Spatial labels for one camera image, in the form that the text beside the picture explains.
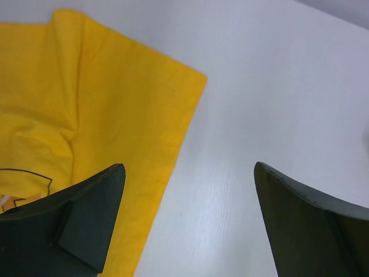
yellow fabric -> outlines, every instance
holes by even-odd
[[[132,276],[206,77],[71,10],[0,37],[0,194],[46,196],[48,178],[54,193],[123,163],[102,276]]]

